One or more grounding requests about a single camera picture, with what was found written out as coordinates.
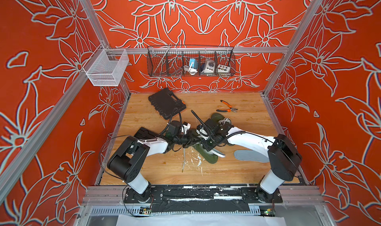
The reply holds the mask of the light blue insole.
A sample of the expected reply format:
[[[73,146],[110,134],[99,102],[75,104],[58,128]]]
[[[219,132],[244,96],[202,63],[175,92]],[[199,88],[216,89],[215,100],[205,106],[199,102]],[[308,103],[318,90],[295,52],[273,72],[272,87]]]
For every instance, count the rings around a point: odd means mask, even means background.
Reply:
[[[222,153],[221,151],[213,148],[211,150],[207,150],[206,153],[211,156],[211,158],[213,159],[217,159],[217,158],[225,158],[226,155],[224,153]]]

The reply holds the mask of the clear plastic wall bin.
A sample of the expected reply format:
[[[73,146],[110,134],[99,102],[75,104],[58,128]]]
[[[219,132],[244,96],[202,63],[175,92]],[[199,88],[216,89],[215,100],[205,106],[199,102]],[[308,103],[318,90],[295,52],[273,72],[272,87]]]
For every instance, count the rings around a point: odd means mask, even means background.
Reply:
[[[120,84],[129,61],[126,51],[122,52],[119,59],[111,60],[105,50],[97,50],[83,69],[93,86],[116,87]]]

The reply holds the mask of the grey insole near right arm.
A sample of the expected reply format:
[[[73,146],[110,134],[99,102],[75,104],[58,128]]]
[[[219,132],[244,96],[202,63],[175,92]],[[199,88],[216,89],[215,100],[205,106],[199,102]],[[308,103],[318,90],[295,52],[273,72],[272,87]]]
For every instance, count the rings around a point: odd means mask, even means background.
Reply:
[[[239,161],[269,163],[268,156],[265,156],[253,150],[236,150],[234,152],[234,157]]]

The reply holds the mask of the green canvas shoe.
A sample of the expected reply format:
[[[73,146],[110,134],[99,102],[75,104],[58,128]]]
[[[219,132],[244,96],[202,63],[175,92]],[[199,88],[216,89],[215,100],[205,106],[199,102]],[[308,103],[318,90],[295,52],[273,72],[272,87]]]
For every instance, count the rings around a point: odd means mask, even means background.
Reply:
[[[221,113],[213,113],[211,115],[212,127],[213,128],[232,128],[232,121],[229,118],[224,117]]]
[[[204,140],[204,136],[202,134],[199,134],[196,129],[189,129],[185,131],[185,127],[182,127],[181,134],[183,134],[183,136],[188,139],[186,144],[182,145],[184,157],[183,169],[185,167],[186,149],[189,147],[195,149],[208,163],[217,163],[218,156],[213,153],[209,153],[207,150],[203,148],[201,140]]]

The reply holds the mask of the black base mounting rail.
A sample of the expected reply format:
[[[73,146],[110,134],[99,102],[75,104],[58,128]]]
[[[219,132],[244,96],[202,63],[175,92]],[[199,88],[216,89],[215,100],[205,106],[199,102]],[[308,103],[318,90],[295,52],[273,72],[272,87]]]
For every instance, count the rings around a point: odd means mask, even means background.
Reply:
[[[231,214],[250,216],[275,215],[282,204],[279,189],[267,194],[257,185],[153,185],[143,200],[132,189],[123,191],[123,204],[134,215]]]

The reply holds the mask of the white device in basket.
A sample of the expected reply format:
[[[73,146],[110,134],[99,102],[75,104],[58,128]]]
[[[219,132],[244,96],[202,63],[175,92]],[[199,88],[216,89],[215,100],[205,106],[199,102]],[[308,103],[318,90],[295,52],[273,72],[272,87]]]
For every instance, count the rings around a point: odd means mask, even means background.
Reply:
[[[214,73],[214,71],[215,71],[215,62],[213,60],[208,59],[204,63],[204,68],[202,70],[202,73],[210,74],[210,73]]]

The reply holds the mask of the orange handled pliers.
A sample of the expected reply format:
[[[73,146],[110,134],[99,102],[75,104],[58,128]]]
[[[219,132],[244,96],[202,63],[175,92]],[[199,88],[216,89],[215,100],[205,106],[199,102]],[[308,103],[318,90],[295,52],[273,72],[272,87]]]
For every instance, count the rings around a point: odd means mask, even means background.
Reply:
[[[227,106],[226,109],[217,109],[216,111],[219,112],[219,113],[230,113],[230,112],[234,112],[236,113],[238,111],[237,108],[234,108],[232,105],[230,105],[228,102],[224,101],[224,100],[220,100],[221,103],[223,103],[224,105]]]

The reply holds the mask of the white dotted box in basket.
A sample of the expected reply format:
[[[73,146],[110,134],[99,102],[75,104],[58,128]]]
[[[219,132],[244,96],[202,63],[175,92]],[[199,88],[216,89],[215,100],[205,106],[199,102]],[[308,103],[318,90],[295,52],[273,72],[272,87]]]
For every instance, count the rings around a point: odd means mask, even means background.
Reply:
[[[230,75],[230,69],[231,67],[229,66],[219,64],[217,66],[217,74],[222,76]]]

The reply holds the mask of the blue box in basket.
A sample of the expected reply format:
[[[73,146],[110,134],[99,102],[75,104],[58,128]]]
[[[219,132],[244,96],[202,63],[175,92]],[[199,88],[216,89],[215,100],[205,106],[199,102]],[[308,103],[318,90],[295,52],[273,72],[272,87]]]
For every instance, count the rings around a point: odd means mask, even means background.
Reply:
[[[195,58],[191,58],[189,61],[189,72],[198,72],[198,62]]]

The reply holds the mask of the black tool case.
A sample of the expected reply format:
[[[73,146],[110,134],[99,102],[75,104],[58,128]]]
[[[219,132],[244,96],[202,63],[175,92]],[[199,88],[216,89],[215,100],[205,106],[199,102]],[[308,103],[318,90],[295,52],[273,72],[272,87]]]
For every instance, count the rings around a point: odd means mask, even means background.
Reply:
[[[187,108],[186,104],[169,88],[164,88],[161,91],[150,95],[148,100],[165,120],[169,120],[174,109],[177,109],[173,114],[175,116]]]

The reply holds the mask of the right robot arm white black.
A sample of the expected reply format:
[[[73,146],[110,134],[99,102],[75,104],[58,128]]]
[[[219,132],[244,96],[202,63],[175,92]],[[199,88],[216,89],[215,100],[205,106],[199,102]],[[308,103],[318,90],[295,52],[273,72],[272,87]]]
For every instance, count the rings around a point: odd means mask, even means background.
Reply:
[[[302,160],[287,136],[255,134],[233,126],[228,119],[208,119],[196,128],[196,135],[200,138],[201,152],[206,155],[224,158],[225,154],[217,147],[239,145],[245,150],[235,154],[237,160],[270,163],[269,172],[257,186],[257,193],[261,195],[272,195],[284,182],[292,181]]]

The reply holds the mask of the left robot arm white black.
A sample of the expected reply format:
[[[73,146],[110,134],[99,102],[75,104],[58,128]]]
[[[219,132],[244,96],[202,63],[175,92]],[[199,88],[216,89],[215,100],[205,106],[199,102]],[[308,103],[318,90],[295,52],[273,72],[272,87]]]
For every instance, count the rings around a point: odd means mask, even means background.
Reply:
[[[140,128],[135,136],[128,136],[107,162],[107,168],[122,179],[135,193],[146,196],[151,183],[141,174],[148,156],[165,154],[175,145],[188,148],[199,143],[187,122],[171,121],[160,134]]]

